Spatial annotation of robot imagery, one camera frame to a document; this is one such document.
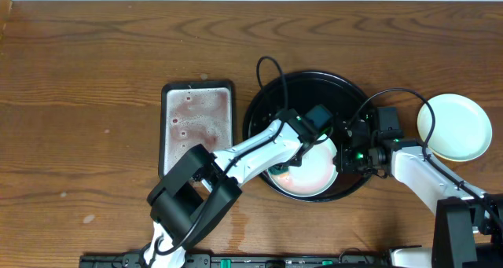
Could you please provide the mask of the green plate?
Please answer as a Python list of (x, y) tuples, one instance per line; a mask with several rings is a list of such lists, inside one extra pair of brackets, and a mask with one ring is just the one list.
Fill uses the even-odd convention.
[(266, 170), (266, 176), (281, 193), (298, 198), (314, 197), (333, 184), (338, 175), (333, 162), (337, 149), (326, 134), (321, 140), (321, 144), (314, 145), (302, 156), (300, 166), (274, 166)]
[(484, 154), (493, 130), (486, 112), (473, 100), (458, 94), (441, 94), (420, 108), (417, 129), (424, 140), (435, 123), (429, 149), (446, 160), (464, 162)]

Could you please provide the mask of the yellow plate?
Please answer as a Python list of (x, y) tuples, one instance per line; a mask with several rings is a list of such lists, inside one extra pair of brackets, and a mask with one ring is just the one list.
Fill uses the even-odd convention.
[[(426, 144), (426, 140), (427, 140), (427, 137), (429, 135), (429, 132), (430, 132), (430, 127), (418, 127), (418, 133), (419, 133), (419, 136), (420, 136), (420, 139), (421, 139), (421, 142), (423, 145)], [(427, 154), (431, 154), (433, 156), (436, 156), (436, 157), (441, 157), (443, 158), (443, 156), (439, 153), (439, 152), (436, 152), (431, 146), (429, 143), (427, 143), (427, 147), (425, 148), (425, 152)]]

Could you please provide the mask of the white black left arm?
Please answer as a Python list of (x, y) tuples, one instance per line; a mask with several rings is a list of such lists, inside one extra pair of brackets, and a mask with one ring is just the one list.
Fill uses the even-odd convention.
[(280, 112), (265, 130), (229, 149), (189, 149), (147, 197), (154, 237), (143, 267), (174, 267), (174, 254), (192, 248), (222, 220), (242, 194), (241, 186), (271, 167), (301, 166), (302, 156), (332, 124), (323, 106), (301, 116)]

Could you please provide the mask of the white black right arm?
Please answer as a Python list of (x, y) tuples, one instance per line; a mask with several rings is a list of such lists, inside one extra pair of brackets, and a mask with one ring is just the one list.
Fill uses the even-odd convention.
[(431, 248), (395, 248), (392, 267), (500, 267), (502, 196), (471, 185), (442, 164), (425, 143), (405, 139), (397, 123), (343, 121), (337, 164), (343, 171), (392, 177), (435, 216)]

